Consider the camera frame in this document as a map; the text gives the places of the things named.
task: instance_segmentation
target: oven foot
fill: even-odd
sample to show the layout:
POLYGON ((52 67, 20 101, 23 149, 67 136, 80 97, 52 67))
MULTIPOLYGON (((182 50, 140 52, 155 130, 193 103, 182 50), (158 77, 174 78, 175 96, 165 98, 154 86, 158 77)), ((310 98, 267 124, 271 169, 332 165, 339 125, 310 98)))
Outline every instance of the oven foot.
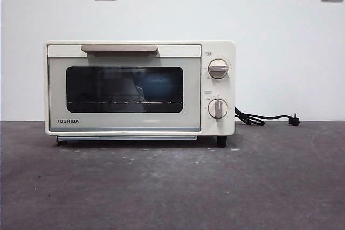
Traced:
POLYGON ((226 138, 227 136, 217 136, 217 147, 219 148, 226 147, 226 138))
POLYGON ((67 144, 67 140, 59 140, 59 136, 56 137, 57 145, 56 146, 61 146, 67 144))

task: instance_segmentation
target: timer knob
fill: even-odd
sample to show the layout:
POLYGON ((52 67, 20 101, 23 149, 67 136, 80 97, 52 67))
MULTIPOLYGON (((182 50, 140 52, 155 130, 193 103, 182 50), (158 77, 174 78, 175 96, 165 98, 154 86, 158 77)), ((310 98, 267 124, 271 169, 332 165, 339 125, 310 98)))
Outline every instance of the timer knob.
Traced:
POLYGON ((212 100, 209 104, 209 113, 213 118, 221 119, 227 113, 227 104, 222 99, 212 100))

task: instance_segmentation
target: control panel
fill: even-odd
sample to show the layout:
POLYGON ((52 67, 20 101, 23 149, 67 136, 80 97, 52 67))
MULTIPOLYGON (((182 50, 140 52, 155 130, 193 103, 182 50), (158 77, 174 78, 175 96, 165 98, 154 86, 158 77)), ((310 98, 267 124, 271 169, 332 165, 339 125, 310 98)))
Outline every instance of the control panel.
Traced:
POLYGON ((226 41, 203 45, 202 131, 234 132, 234 44, 226 41))

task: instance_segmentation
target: concrete floor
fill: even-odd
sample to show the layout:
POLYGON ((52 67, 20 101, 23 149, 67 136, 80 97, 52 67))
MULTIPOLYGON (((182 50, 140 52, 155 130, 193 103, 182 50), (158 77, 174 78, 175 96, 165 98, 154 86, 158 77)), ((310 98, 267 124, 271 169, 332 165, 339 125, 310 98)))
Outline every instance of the concrete floor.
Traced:
POLYGON ((345 122, 197 141, 69 143, 1 123, 6 229, 345 229, 345 122))

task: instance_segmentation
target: black power cord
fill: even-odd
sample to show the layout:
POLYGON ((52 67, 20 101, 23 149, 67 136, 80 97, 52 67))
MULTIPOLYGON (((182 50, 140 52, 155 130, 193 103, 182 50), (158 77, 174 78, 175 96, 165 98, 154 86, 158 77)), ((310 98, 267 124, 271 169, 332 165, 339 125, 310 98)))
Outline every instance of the black power cord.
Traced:
POLYGON ((297 118, 297 114, 295 113, 294 117, 288 116, 288 115, 279 115, 279 116, 274 116, 274 117, 266 117, 266 116, 260 116, 260 115, 255 115, 255 114, 248 114, 248 113, 243 113, 239 109, 235 107, 235 117, 239 118, 241 121, 246 123, 247 125, 255 124, 259 126, 265 125, 265 122, 260 119, 264 120, 276 120, 280 118, 288 118, 289 119, 289 124, 292 126, 298 126, 300 124, 300 119, 297 118))

